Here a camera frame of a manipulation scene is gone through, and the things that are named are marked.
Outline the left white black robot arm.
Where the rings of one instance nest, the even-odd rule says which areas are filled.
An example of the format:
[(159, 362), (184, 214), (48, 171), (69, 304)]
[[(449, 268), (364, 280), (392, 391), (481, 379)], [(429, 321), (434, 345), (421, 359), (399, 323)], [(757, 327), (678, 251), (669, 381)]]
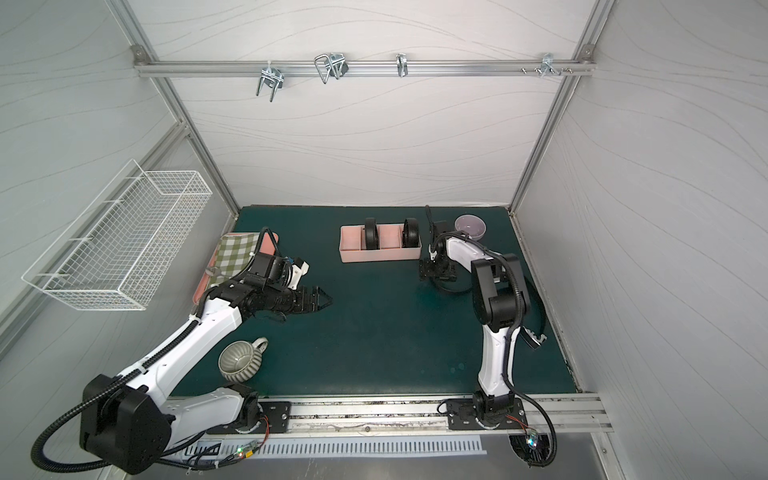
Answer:
[[(82, 401), (34, 441), (32, 463), (53, 473), (115, 466), (137, 474), (211, 429), (258, 427), (258, 394), (237, 382), (180, 402), (170, 397), (211, 349), (254, 314), (308, 314), (330, 306), (332, 298), (323, 289), (301, 285), (308, 270), (300, 258), (255, 253), (240, 272), (209, 288), (188, 321), (153, 351), (114, 377), (91, 380)], [(80, 421), (79, 445), (94, 455), (91, 462), (63, 463), (44, 452), (51, 437), (73, 419)]]

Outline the pink compartment storage box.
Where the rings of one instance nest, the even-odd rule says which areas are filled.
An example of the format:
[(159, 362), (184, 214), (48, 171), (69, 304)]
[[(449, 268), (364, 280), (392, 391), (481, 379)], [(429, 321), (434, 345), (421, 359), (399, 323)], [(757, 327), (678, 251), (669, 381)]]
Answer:
[(378, 224), (379, 248), (366, 249), (364, 225), (342, 226), (340, 228), (339, 254), (343, 263), (365, 263), (385, 261), (417, 260), (421, 255), (422, 243), (405, 247), (403, 243), (404, 224)]

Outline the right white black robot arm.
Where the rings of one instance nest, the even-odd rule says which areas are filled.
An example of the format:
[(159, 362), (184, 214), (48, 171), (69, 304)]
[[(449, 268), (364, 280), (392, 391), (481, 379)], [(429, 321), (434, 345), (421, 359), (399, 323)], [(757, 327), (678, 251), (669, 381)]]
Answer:
[(519, 259), (483, 245), (466, 232), (450, 231), (444, 221), (431, 220), (429, 233), (427, 255), (419, 260), (420, 278), (442, 293), (472, 296), (483, 333), (473, 409), (479, 425), (495, 428), (514, 412), (514, 348), (530, 310)]

